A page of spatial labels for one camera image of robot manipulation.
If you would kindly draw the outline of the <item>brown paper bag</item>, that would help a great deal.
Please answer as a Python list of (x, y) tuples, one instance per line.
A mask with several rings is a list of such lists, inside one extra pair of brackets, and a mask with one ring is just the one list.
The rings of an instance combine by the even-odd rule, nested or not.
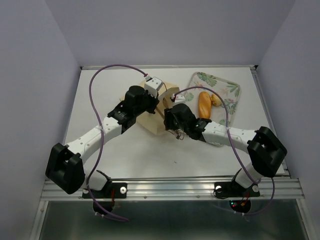
[(156, 136), (163, 135), (166, 131), (164, 110), (173, 106), (170, 98), (179, 90), (180, 88), (177, 85), (165, 81), (158, 92), (159, 103), (156, 106), (155, 114), (144, 112), (137, 117), (136, 122)]

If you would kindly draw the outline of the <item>long fake baguette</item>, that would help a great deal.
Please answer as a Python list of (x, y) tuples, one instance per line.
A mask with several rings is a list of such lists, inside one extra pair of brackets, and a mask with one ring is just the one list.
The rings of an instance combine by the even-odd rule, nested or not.
[(211, 118), (211, 109), (212, 109), (212, 102), (211, 96), (202, 91), (198, 95), (198, 115), (200, 118), (210, 119)]

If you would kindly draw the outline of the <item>small round fake bun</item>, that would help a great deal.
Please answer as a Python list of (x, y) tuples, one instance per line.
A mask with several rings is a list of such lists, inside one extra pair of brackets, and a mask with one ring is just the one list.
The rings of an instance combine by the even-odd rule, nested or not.
[(211, 103), (215, 107), (219, 107), (222, 104), (222, 101), (216, 94), (212, 94), (210, 97)]

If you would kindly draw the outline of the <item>metal kitchen tongs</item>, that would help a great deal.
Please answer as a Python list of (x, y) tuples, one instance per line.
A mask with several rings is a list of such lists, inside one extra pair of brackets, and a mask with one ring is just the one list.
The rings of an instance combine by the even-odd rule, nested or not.
[(181, 140), (183, 141), (184, 138), (185, 138), (185, 133), (180, 130), (180, 129), (176, 129), (176, 130), (167, 130), (169, 133), (171, 133), (172, 135), (174, 135), (174, 137), (177, 139), (177, 140)]

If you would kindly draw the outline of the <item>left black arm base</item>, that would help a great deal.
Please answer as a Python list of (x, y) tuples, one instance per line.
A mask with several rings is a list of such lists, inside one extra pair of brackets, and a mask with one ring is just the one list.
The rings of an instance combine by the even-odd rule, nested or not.
[(128, 184), (126, 182), (113, 182), (113, 180), (100, 170), (96, 170), (89, 181), (93, 180), (90, 187), (91, 194), (96, 201), (108, 212), (112, 212), (116, 199), (126, 199)]

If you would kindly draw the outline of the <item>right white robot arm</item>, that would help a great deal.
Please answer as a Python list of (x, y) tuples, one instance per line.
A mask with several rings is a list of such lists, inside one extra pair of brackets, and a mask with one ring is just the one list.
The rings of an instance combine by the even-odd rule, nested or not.
[(268, 127), (262, 126), (258, 130), (227, 127), (195, 117), (184, 103), (164, 110), (164, 126), (166, 130), (181, 130), (193, 140), (229, 146), (233, 152), (241, 150), (249, 155), (251, 162), (248, 165), (241, 163), (241, 169), (231, 182), (218, 189), (218, 193), (226, 198), (242, 195), (263, 177), (273, 178), (288, 153)]

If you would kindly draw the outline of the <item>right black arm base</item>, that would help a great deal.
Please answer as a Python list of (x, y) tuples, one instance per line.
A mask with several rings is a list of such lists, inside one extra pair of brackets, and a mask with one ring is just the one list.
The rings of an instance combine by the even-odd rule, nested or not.
[(220, 181), (214, 183), (213, 195), (221, 200), (229, 199), (229, 205), (236, 213), (247, 214), (251, 210), (251, 198), (257, 198), (261, 194), (256, 184), (243, 188), (235, 181)]

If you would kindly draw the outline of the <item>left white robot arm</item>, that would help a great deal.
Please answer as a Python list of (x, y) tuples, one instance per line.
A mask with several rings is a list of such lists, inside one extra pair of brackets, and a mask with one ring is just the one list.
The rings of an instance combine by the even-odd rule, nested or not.
[(55, 144), (50, 152), (45, 175), (67, 194), (79, 190), (86, 179), (84, 163), (105, 143), (118, 137), (136, 123), (137, 117), (148, 112), (155, 113), (159, 103), (161, 86), (133, 85), (121, 101), (99, 125), (62, 145)]

